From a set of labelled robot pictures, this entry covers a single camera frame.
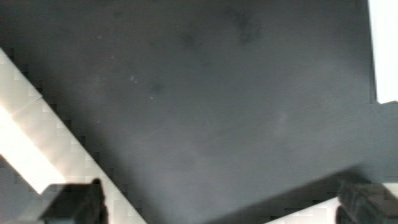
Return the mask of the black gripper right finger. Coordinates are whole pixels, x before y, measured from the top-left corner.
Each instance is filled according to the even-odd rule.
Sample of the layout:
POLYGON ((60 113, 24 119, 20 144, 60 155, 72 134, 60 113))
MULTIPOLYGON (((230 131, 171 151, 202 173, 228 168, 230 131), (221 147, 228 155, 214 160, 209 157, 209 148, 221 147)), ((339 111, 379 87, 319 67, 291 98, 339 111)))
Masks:
POLYGON ((381 184, 344 183, 335 224, 398 224, 398 197, 381 184))

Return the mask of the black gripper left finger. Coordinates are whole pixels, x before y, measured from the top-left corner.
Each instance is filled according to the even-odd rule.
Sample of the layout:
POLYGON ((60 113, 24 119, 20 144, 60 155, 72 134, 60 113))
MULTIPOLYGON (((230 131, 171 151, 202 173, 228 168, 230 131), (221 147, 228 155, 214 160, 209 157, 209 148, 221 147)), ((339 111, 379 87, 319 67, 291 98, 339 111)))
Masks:
POLYGON ((108 224, 100 181, 52 184, 42 199, 49 202, 38 215, 44 224, 108 224))

